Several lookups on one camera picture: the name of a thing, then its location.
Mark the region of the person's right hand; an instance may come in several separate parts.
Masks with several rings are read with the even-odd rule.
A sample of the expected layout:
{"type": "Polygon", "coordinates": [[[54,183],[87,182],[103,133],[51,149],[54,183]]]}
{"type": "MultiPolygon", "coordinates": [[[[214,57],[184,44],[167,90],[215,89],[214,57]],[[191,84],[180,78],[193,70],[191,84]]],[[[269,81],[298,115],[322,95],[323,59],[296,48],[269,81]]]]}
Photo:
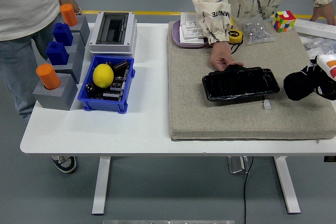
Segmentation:
{"type": "Polygon", "coordinates": [[[243,62],[238,62],[234,59],[230,50],[215,47],[212,50],[209,61],[219,71],[224,71],[230,65],[244,66],[243,62]]]}

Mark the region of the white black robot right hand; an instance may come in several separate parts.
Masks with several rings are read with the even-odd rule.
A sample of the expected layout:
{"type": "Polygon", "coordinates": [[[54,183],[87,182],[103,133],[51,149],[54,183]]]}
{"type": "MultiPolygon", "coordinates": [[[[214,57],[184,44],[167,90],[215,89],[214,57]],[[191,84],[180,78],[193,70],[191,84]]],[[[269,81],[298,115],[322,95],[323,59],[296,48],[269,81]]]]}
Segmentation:
{"type": "Polygon", "coordinates": [[[335,54],[318,54],[302,72],[316,94],[335,100],[335,54]]]}

